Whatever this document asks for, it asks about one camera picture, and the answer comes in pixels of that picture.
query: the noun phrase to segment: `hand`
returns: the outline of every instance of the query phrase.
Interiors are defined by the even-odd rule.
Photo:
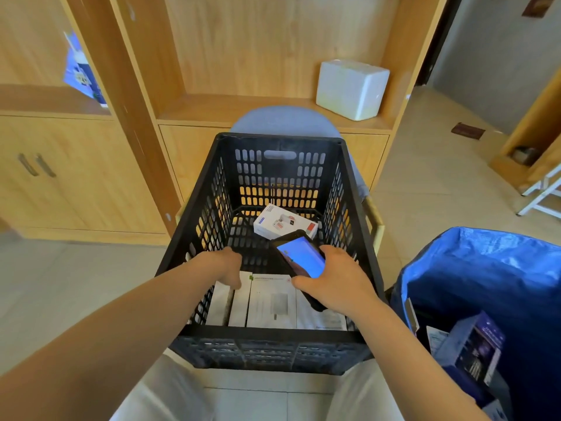
[[[325,254],[323,273],[316,279],[296,276],[292,285],[353,320],[365,305],[382,304],[366,274],[343,249],[331,245],[320,248]]]
[[[203,251],[199,253],[193,260],[202,258],[205,263],[216,269],[216,275],[213,275],[212,284],[218,280],[224,285],[228,285],[234,290],[239,290],[242,286],[240,281],[240,268],[242,265],[241,254],[235,253],[230,247],[224,248],[222,251]]]

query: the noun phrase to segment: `blue plastic bag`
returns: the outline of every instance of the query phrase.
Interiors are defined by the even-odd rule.
[[[515,233],[455,227],[409,265],[391,306],[459,320],[484,310],[506,335],[498,370],[515,420],[561,419],[561,247]]]

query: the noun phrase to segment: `right hand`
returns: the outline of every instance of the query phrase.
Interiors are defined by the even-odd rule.
[[[295,276],[292,285],[328,309],[355,320],[365,305],[383,304],[366,274],[343,249],[322,245],[325,269],[318,278]]]

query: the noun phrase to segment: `black plastic crate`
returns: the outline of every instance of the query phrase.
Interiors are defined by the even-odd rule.
[[[269,202],[319,222],[316,243],[344,248],[385,301],[342,139],[218,134],[157,274],[183,263],[186,253],[225,246],[242,254],[242,270],[287,273],[269,241],[253,232]],[[170,346],[196,368],[341,375],[372,357],[348,318],[348,331],[207,326],[213,289]]]

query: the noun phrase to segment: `white product box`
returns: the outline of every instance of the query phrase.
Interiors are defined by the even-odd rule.
[[[347,331],[345,316],[333,310],[315,311],[302,291],[296,291],[296,325],[298,329],[332,329]]]
[[[246,324],[247,306],[251,292],[251,272],[240,272],[242,288],[234,291],[232,310],[230,311],[229,327],[244,327]]]
[[[207,314],[207,322],[205,325],[225,325],[228,312],[228,300],[230,299],[231,291],[228,285],[217,282],[214,284],[214,292],[210,301],[209,312]]]
[[[275,239],[298,229],[314,239],[318,224],[273,204],[267,205],[253,223],[253,231],[267,239]]]
[[[247,326],[296,329],[296,288],[289,275],[253,275]]]
[[[378,115],[389,70],[355,61],[322,62],[316,104],[349,120]]]

